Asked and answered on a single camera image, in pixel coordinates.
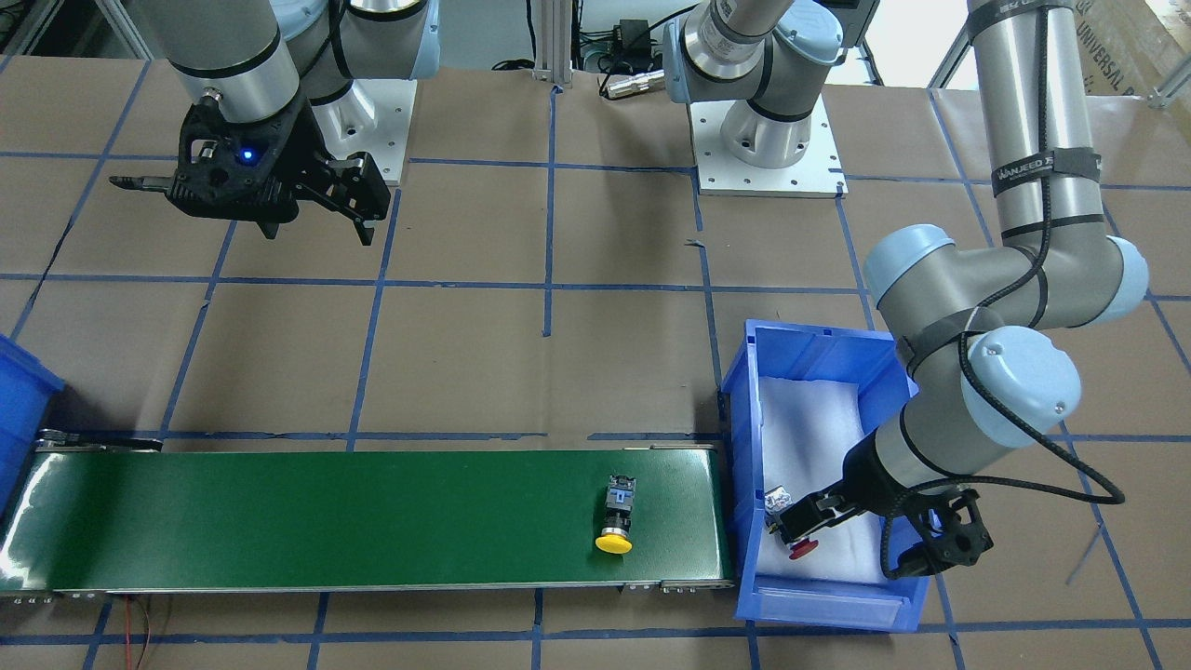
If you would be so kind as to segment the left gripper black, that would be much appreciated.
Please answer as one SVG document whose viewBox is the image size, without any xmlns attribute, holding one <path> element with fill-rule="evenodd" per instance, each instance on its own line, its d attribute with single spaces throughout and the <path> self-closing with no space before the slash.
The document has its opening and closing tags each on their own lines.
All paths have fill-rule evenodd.
<svg viewBox="0 0 1191 670">
<path fill-rule="evenodd" d="M 777 534 L 796 544 L 818 530 L 850 520 L 861 512 L 884 516 L 877 545 L 877 564 L 886 580 L 937 575 L 953 566 L 971 566 L 983 552 L 994 547 L 977 505 L 979 493 L 959 488 L 977 482 L 974 476 L 944 476 L 925 490 L 899 484 L 877 458 L 877 439 L 867 437 L 848 450 L 842 467 L 842 493 L 834 489 L 809 493 L 777 513 Z M 896 518 L 904 516 L 919 537 L 918 543 L 890 565 L 890 534 Z"/>
</svg>

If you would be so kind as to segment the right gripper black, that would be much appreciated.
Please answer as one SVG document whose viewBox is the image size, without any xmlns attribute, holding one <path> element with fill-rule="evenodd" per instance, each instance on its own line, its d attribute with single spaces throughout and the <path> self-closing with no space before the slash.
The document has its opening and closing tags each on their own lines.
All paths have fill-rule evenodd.
<svg viewBox="0 0 1191 670">
<path fill-rule="evenodd" d="M 319 196 L 353 223 L 362 246 L 373 245 L 391 205 L 381 169 L 367 152 L 331 159 L 301 93 L 256 123 L 231 123 L 220 93 L 202 94 L 183 115 L 166 199 L 187 215 L 255 221 L 275 240 L 281 223 L 298 215 L 298 200 Z"/>
</svg>

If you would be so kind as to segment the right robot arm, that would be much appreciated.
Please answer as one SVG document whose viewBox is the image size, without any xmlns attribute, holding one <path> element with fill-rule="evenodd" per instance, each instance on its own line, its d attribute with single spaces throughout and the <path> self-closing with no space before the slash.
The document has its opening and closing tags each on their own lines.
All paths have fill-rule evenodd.
<svg viewBox="0 0 1191 670">
<path fill-rule="evenodd" d="M 368 246 L 400 180 L 418 81 L 441 68 L 437 1 L 152 1 L 191 94 L 169 177 L 111 177 L 273 240 L 301 202 Z"/>
</svg>

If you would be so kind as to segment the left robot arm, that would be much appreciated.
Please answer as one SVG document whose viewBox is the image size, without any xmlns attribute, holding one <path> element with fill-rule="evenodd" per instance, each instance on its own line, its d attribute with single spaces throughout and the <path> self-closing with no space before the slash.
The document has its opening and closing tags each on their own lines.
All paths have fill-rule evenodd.
<svg viewBox="0 0 1191 670">
<path fill-rule="evenodd" d="M 1123 505 L 1120 487 L 1048 433 L 1081 382 L 1046 328 L 1116 321 L 1145 300 L 1148 263 L 1106 233 L 1072 1 L 971 1 L 1000 217 L 1000 248 L 962 250 L 933 224 L 899 228 L 863 262 L 899 361 L 918 387 L 859 442 L 838 482 L 771 503 L 771 533 L 800 558 L 819 530 L 883 516 L 877 564 L 888 580 L 969 566 L 992 546 L 975 486 Z M 919 541 L 888 565 L 890 522 Z"/>
</svg>

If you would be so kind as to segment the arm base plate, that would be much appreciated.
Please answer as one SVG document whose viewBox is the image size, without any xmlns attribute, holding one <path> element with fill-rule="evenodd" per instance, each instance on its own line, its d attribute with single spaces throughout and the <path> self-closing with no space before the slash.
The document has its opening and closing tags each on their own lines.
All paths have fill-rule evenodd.
<svg viewBox="0 0 1191 670">
<path fill-rule="evenodd" d="M 328 151 L 336 158 L 367 152 L 384 182 L 399 186 L 418 88 L 413 80 L 357 79 L 336 100 L 314 104 Z"/>
<path fill-rule="evenodd" d="M 701 194 L 835 198 L 850 190 L 823 98 L 796 123 L 761 117 L 744 100 L 688 109 Z"/>
</svg>

